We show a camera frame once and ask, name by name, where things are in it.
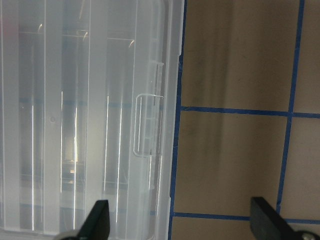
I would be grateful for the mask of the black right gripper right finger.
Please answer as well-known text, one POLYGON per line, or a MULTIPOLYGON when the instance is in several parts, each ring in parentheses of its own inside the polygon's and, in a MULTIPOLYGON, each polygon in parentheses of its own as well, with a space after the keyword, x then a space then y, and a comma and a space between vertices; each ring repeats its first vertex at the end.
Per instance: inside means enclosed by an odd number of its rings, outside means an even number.
POLYGON ((250 200, 250 229, 256 240, 297 240, 296 232, 263 197, 250 200))

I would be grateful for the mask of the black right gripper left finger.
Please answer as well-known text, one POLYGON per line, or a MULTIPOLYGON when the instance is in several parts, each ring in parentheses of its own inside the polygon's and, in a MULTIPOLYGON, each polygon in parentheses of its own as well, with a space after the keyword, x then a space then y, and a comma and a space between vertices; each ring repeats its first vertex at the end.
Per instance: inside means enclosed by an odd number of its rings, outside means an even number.
POLYGON ((108 240, 110 231, 109 202, 97 200, 78 231, 76 239, 108 240))

